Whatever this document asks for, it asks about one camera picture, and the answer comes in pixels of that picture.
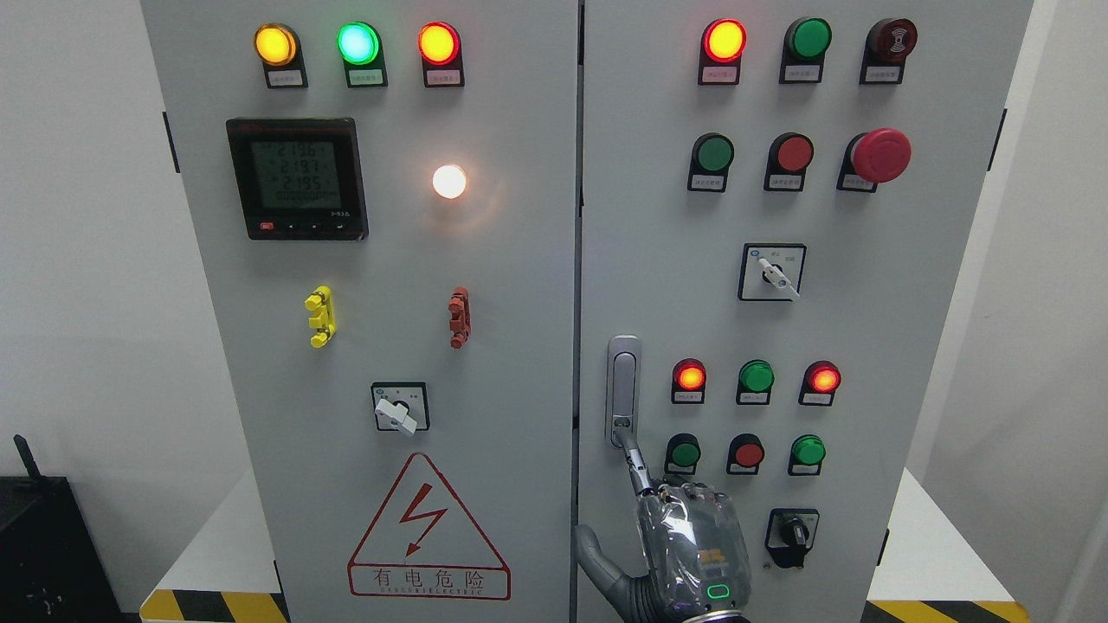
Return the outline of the grey robotic right hand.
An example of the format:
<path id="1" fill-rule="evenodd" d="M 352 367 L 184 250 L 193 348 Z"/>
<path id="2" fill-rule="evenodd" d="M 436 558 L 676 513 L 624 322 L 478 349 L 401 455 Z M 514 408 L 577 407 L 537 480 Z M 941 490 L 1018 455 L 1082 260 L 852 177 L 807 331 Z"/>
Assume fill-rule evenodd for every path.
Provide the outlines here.
<path id="1" fill-rule="evenodd" d="M 574 529 L 577 562 L 625 622 L 743 622 L 751 572 L 731 498 L 712 486 L 653 481 L 635 435 L 617 431 L 637 501 L 648 573 L 626 575 L 592 528 Z"/>

